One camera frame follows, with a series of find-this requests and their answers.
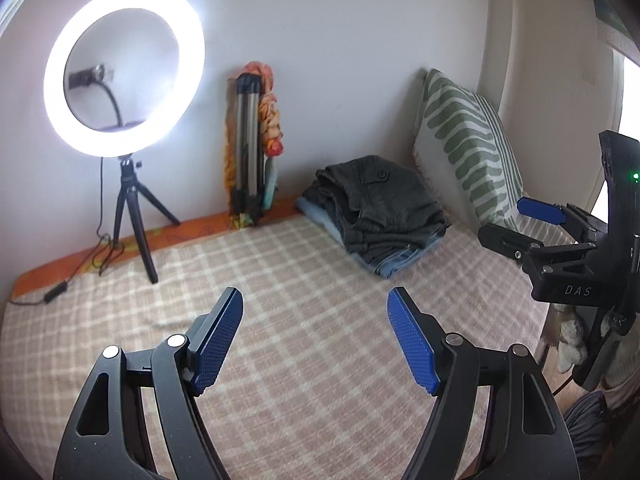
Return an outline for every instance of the wooden floor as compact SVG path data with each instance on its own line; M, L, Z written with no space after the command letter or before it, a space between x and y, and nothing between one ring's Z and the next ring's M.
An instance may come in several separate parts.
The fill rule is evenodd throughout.
M550 348L546 357L545 365L542 367L542 374L544 375L547 384L552 392L559 388L569 377L571 377L571 371L565 374L558 372L556 363L558 361L558 350ZM556 404L560 408L560 413L564 415L567 409L581 397L588 394L587 390L583 390L576 383L571 381L564 389L556 395Z

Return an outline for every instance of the white wall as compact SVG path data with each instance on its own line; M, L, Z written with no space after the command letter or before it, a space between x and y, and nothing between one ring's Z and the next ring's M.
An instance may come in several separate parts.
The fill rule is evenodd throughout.
M478 92L496 108L500 106L510 59L513 62L516 42L514 36L514 0L489 0L486 43Z
M65 67L66 100L94 130L116 125L113 107L97 86L68 89L68 75L104 63L122 121L144 121L166 98L178 72L178 43L157 14L123 9L95 22L76 42Z
M500 112L525 190L585 207L602 168L598 133L614 124L614 53L597 36L593 0L514 3L516 77Z
M51 45L87 1L27 0L0 37L0 293L21 272L94 242L98 159L58 138L42 101ZM189 1L206 35L203 81L174 130L138 154L140 179L183 219L225 209L225 81L251 60L275 71L283 195L329 163L367 153L407 160L419 68L478 86L488 0ZM110 224L118 167L105 166ZM143 215L146 227L164 223L146 205Z

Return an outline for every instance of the ring light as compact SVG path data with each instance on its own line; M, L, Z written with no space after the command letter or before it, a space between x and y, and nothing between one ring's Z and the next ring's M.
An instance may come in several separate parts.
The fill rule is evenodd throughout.
M156 13L178 44L174 87L147 120L126 131L97 132L76 119L65 98L66 60L76 41L103 16L122 9ZM44 74L44 104L56 133L76 150L95 156L119 156L152 145L175 126L191 103L204 67L204 34L197 13L186 0L92 0L63 28L51 49Z

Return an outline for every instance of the mattress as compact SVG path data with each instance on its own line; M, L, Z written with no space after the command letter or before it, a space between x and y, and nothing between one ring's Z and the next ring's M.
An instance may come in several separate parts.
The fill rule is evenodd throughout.
M434 399L415 383L388 322L394 286L405 286L446 332L493 349L535 348L547 310L530 298L516 263L458 225L391 280L361 268L304 217L154 259L157 285L133 260L102 278L78 276L49 305L7 307L2 416L43 478L51 478L66 420L102 349L156 346L208 312L227 286L242 292L244 317L216 384L197 402L234 480L401 477ZM174 478L152 392L144 398L158 472ZM487 401L480 388L461 470L478 453Z

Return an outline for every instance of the blue jeans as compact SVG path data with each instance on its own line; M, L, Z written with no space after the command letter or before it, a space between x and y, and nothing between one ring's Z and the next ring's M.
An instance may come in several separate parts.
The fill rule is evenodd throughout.
M342 235L335 224L329 218L327 212L319 205L309 202L304 197L300 197L296 200L296 207L304 213L314 224L323 227L336 242L344 246L342 243ZM433 245L442 238L440 234L434 234L427 243L424 249L406 248L393 253L391 256L386 257L377 267L369 265L365 262L359 254L354 253L353 257L364 267L369 269L374 274L378 274L383 278L390 278L399 270L411 265L415 260L420 258L427 250L431 249Z

